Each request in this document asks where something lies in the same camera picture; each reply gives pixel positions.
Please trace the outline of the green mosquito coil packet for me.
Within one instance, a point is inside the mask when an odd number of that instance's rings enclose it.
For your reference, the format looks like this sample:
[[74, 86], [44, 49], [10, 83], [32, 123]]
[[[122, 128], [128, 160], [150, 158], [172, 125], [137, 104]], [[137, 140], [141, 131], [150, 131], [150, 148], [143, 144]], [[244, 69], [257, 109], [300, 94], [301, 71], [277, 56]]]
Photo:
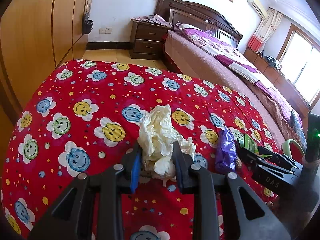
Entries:
[[273, 157], [272, 151], [265, 147], [258, 146], [257, 143], [246, 133], [244, 135], [243, 147], [261, 158], [271, 159]]

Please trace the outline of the purple plastic wrapper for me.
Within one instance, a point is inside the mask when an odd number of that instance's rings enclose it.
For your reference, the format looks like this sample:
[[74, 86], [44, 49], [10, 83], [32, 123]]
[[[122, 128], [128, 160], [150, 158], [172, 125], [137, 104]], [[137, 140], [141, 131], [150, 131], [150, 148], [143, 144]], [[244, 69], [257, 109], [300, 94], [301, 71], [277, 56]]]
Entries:
[[215, 154], [215, 169], [221, 174], [236, 171], [236, 146], [233, 133], [225, 127], [219, 132]]

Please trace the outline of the white tissue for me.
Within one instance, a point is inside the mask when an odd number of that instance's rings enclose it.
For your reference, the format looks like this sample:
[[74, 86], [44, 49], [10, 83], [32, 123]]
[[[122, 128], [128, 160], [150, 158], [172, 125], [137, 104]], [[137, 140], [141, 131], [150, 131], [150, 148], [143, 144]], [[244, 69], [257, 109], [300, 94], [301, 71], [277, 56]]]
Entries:
[[157, 105], [140, 123], [137, 139], [142, 148], [142, 176], [176, 181], [176, 168], [172, 160], [174, 142], [182, 153], [194, 156], [196, 145], [191, 137], [185, 139], [172, 125], [169, 105]]

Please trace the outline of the red bin with green rim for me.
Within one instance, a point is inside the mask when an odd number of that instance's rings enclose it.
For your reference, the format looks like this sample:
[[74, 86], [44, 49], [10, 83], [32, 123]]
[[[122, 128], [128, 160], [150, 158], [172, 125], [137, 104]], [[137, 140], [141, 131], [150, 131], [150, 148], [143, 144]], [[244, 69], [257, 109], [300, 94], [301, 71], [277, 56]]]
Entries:
[[284, 155], [294, 159], [295, 161], [302, 164], [302, 159], [305, 155], [300, 144], [293, 139], [288, 139], [281, 145], [281, 151]]

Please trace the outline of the blue plaid pillow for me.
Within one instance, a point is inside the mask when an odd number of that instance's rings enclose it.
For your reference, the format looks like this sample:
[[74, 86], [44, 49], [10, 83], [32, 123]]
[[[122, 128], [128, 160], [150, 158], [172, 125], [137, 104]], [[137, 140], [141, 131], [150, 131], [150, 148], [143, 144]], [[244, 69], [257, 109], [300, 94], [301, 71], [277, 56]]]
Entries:
[[303, 131], [302, 121], [299, 117], [299, 114], [293, 109], [291, 111], [289, 126], [293, 128], [293, 130], [297, 133], [300, 141], [300, 145], [304, 152], [307, 149], [306, 137]]

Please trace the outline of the red smiley flower tablecloth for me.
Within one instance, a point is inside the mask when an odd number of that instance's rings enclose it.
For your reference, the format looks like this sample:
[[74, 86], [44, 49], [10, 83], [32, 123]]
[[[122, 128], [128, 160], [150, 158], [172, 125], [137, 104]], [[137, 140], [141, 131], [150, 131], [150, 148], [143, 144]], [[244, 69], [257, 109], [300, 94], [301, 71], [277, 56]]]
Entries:
[[[9, 141], [1, 185], [3, 215], [27, 238], [58, 195], [80, 173], [120, 162], [139, 137], [140, 123], [169, 105], [173, 127], [196, 145], [193, 159], [215, 170], [219, 132], [248, 134], [277, 152], [280, 143], [244, 93], [166, 70], [134, 64], [72, 60], [50, 74], [28, 102]], [[176, 181], [140, 176], [122, 197], [125, 238], [191, 239], [193, 197]]]

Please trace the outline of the low wooden window cabinet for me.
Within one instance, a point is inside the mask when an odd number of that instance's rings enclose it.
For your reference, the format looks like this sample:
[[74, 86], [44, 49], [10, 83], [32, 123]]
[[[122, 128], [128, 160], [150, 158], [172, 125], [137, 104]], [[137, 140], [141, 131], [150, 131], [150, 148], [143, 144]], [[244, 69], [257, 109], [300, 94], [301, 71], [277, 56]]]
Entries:
[[263, 73], [276, 89], [280, 91], [287, 102], [299, 114], [302, 121], [308, 118], [309, 108], [307, 103], [290, 80], [285, 79], [280, 72], [270, 67], [265, 59], [249, 47], [246, 48], [244, 57]]

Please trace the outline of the clothes pile on cabinet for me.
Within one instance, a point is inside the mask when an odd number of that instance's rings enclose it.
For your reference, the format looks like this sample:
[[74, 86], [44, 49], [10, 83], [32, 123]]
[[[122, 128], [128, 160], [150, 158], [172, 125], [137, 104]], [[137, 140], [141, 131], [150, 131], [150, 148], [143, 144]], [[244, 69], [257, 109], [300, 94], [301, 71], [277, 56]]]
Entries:
[[270, 67], [274, 68], [276, 71], [280, 71], [281, 65], [277, 59], [271, 56], [264, 56], [264, 59]]

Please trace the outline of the purple white quilt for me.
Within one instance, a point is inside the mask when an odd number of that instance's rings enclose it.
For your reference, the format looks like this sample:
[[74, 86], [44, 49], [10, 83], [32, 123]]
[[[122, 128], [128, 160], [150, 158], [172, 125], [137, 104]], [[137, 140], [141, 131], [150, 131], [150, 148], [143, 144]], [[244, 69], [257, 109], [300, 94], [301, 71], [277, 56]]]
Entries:
[[293, 109], [280, 91], [238, 49], [214, 37], [212, 31], [202, 30], [190, 24], [176, 23], [174, 24], [174, 31], [216, 58], [225, 67], [260, 88], [280, 105], [280, 109], [287, 121], [291, 118], [300, 120], [298, 112]]

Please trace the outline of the wooden framed window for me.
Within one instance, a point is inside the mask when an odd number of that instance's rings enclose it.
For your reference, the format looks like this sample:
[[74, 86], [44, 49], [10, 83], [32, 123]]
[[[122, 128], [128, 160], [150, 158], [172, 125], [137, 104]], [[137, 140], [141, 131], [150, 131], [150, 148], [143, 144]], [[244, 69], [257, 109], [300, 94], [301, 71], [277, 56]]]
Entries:
[[313, 109], [319, 100], [319, 44], [301, 28], [291, 24], [277, 60], [281, 74]]

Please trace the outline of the dark wooden bed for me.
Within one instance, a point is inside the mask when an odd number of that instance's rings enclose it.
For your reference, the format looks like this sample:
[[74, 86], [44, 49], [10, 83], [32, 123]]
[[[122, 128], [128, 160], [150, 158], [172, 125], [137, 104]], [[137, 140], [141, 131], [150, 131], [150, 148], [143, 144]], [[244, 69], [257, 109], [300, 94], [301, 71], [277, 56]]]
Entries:
[[[158, 0], [155, 14], [172, 24], [164, 44], [164, 56], [169, 70], [179, 74], [227, 86], [245, 94], [267, 122], [272, 134], [281, 144], [283, 140], [295, 139], [297, 133], [284, 118], [280, 105], [256, 85], [222, 65], [216, 58], [203, 51], [188, 39], [174, 31], [174, 24], [186, 23], [202, 30], [210, 30], [214, 37], [238, 49], [242, 35], [216, 10], [195, 2], [183, 0]], [[302, 121], [304, 134], [308, 118]]]

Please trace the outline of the red white curtain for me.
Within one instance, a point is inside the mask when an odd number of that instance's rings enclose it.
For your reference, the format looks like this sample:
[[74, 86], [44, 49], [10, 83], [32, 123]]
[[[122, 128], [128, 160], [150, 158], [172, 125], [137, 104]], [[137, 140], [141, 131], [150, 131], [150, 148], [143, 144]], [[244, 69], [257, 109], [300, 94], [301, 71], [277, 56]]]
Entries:
[[248, 48], [257, 52], [262, 52], [265, 43], [274, 34], [281, 23], [283, 14], [271, 7], [267, 10], [267, 17], [258, 25], [257, 29], [249, 39]]

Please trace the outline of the white air conditioner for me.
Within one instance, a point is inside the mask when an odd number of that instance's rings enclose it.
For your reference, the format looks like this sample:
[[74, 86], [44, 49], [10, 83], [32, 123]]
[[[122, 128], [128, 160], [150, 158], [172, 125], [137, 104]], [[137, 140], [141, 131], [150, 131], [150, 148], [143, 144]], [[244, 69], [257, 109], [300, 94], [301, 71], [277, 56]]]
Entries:
[[255, 10], [261, 19], [266, 19], [268, 14], [259, 0], [247, 0], [249, 5]]

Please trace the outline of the dark wooden nightstand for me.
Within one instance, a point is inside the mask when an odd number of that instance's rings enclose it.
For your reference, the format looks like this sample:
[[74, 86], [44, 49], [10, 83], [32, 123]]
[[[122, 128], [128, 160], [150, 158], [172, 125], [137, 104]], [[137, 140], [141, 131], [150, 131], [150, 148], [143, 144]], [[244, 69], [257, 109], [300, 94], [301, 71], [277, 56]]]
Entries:
[[169, 27], [132, 20], [129, 54], [132, 59], [161, 60]]

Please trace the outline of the folded cloth on nightstand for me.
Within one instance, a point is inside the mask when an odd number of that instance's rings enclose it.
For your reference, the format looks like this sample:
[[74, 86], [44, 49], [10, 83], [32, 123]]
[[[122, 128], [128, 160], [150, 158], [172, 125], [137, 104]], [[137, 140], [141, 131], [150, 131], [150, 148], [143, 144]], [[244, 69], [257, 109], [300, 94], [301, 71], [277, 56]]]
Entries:
[[172, 27], [171, 23], [167, 22], [164, 18], [162, 18], [158, 14], [131, 18], [131, 20], [138, 21], [138, 22], [146, 22], [146, 23], [155, 24], [155, 25], [161, 25], [167, 28]]

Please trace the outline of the black bag hanging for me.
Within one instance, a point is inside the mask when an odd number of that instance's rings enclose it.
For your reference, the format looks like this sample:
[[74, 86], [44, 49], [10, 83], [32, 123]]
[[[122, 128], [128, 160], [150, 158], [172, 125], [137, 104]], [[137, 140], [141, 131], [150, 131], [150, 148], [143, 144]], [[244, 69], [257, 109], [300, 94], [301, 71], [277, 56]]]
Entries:
[[85, 13], [82, 17], [82, 34], [88, 35], [93, 27], [93, 20], [89, 18], [89, 12]]

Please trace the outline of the wooden wardrobe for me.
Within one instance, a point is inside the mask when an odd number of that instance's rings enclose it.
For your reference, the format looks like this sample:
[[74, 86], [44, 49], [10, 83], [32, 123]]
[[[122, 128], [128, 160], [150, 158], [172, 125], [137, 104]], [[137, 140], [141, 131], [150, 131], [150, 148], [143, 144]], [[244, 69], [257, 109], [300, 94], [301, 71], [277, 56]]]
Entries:
[[54, 69], [83, 56], [82, 17], [91, 3], [1, 0], [1, 106], [12, 123]]

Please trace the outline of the wall power socket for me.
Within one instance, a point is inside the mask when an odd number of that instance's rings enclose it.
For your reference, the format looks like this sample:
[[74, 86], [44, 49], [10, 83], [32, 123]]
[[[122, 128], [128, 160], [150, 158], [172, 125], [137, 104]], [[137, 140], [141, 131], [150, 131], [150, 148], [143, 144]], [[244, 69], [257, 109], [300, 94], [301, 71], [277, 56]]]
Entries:
[[99, 34], [111, 34], [112, 28], [99, 28]]

